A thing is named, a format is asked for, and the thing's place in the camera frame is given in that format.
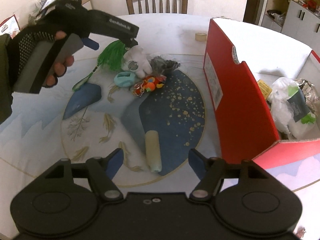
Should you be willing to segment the left gloved hand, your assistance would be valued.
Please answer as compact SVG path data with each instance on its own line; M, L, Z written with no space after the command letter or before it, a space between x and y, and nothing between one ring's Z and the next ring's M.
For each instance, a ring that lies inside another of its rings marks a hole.
M25 27L6 45L8 56L7 80L12 88L39 42L55 42L67 37L67 33L55 24L39 24Z

